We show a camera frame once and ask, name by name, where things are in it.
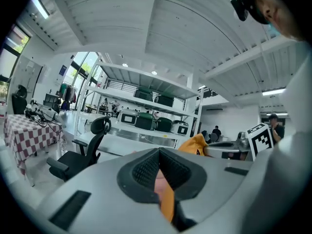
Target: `red checkered tablecloth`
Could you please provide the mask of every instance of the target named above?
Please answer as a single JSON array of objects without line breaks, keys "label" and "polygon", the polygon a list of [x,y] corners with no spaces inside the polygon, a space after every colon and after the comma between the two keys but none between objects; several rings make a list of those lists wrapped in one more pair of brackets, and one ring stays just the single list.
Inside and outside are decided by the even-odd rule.
[{"label": "red checkered tablecloth", "polygon": [[5,145],[11,147],[15,160],[23,175],[25,175],[25,160],[34,152],[59,141],[63,138],[61,124],[49,122],[41,127],[25,115],[6,115],[4,122]]}]

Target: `fluorescent light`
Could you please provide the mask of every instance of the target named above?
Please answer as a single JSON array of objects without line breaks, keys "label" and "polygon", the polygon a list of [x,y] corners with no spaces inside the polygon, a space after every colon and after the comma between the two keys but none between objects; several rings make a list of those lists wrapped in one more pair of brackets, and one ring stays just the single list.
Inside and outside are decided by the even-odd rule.
[{"label": "fluorescent light", "polygon": [[49,17],[49,14],[46,12],[46,10],[44,9],[44,7],[42,6],[41,2],[39,0],[31,0],[35,7],[37,7],[37,9],[39,10],[39,12],[42,14],[42,16],[44,17],[44,19],[47,19]]},{"label": "fluorescent light", "polygon": [[276,90],[262,92],[262,95],[263,96],[275,95],[275,94],[283,93],[284,91],[285,91],[285,88],[283,88],[283,89],[276,89]]},{"label": "fluorescent light", "polygon": [[287,116],[288,113],[276,113],[277,116]]}]

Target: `black office chair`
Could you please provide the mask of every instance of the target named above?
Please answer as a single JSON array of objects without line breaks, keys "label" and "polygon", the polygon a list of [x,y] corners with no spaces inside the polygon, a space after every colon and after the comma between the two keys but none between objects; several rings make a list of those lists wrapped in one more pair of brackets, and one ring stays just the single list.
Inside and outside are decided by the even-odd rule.
[{"label": "black office chair", "polygon": [[211,135],[210,135],[211,143],[217,142],[218,139],[219,139],[219,137],[217,134],[211,133]]},{"label": "black office chair", "polygon": [[18,85],[18,90],[12,94],[12,107],[15,115],[23,115],[27,106],[27,89]]},{"label": "black office chair", "polygon": [[[84,155],[84,152],[81,154],[68,151],[65,153],[58,161],[48,158],[47,163],[51,166],[49,171],[54,176],[67,181],[80,173],[82,170],[96,164],[100,153],[96,155],[98,146],[100,145],[104,135],[106,135],[111,130],[111,121],[109,116],[98,118],[91,124],[91,132],[95,134],[92,140],[89,143],[87,154]],[[80,150],[83,150],[84,146],[87,146],[86,143],[78,140],[73,140],[74,143],[80,145]]]}]

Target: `hanging clothes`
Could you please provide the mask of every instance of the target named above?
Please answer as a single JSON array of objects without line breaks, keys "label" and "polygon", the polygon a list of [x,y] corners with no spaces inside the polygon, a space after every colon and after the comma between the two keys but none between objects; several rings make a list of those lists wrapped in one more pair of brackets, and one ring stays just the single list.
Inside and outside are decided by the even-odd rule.
[{"label": "hanging clothes", "polygon": [[59,97],[63,99],[62,110],[70,110],[70,104],[76,102],[76,88],[63,83],[59,89]]}]

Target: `window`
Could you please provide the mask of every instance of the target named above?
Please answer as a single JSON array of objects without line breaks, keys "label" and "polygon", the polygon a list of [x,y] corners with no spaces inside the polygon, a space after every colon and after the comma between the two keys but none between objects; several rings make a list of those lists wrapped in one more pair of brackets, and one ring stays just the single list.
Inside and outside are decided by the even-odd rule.
[{"label": "window", "polygon": [[0,75],[10,78],[12,69],[18,57],[6,49],[2,49],[0,54]]},{"label": "window", "polygon": [[74,62],[80,66],[82,62],[84,61],[84,58],[86,55],[87,55],[87,52],[78,52],[74,58]]},{"label": "window", "polygon": [[3,49],[0,50],[0,100],[6,101],[7,91],[10,83],[10,76],[24,49],[29,37],[17,26],[13,26],[6,37]]},{"label": "window", "polygon": [[77,70],[74,69],[72,66],[70,66],[69,69],[67,70],[66,75],[65,75],[64,82],[68,83],[68,84],[73,84],[74,80],[75,80],[76,73],[77,73]]},{"label": "window", "polygon": [[6,101],[8,89],[9,84],[4,81],[0,81],[0,101]]},{"label": "window", "polygon": [[98,55],[95,52],[90,52],[84,60],[81,68],[86,72],[91,72],[92,66],[96,62]]},{"label": "window", "polygon": [[28,40],[29,37],[26,36],[18,27],[14,26],[12,31],[6,37],[5,43],[18,53],[21,53]]},{"label": "window", "polygon": [[[76,88],[76,103],[73,103],[71,109],[77,109],[78,101],[81,99],[81,91],[86,79],[91,72],[93,65],[95,64],[98,55],[96,52],[78,52],[69,67],[66,76],[64,77],[64,82],[74,85]],[[102,68],[97,66],[94,69],[93,75],[91,77],[89,86],[95,87],[98,79],[102,73]],[[91,104],[94,95],[90,95],[84,101],[84,104]]]},{"label": "window", "polygon": [[94,74],[93,78],[98,81],[99,76],[101,75],[101,72],[102,72],[102,68],[100,66],[97,66],[95,69],[95,72],[93,73]]}]

